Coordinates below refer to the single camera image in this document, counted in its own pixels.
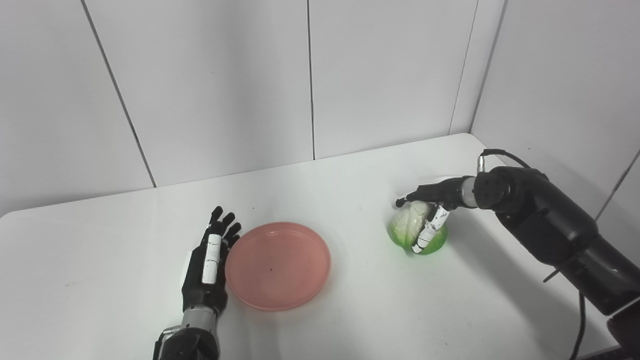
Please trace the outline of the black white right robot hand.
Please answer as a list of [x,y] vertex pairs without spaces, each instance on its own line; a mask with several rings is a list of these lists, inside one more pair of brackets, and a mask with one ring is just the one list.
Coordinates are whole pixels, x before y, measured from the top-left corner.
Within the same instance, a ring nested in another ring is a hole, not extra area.
[[391,239],[416,255],[429,255],[446,241],[445,224],[450,213],[466,207],[463,184],[470,176],[443,178],[441,182],[418,186],[416,191],[398,198],[400,210],[391,221]]

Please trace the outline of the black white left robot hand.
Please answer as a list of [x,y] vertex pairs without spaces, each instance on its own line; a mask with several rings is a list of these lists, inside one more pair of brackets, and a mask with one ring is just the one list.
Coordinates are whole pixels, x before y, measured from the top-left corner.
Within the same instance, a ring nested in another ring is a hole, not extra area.
[[[233,246],[240,239],[242,224],[233,212],[224,213],[221,206],[212,212],[199,245],[190,253],[189,265],[182,285],[182,309],[196,306],[212,309],[220,316],[227,307],[226,263]],[[217,260],[208,256],[210,240],[219,240]]]

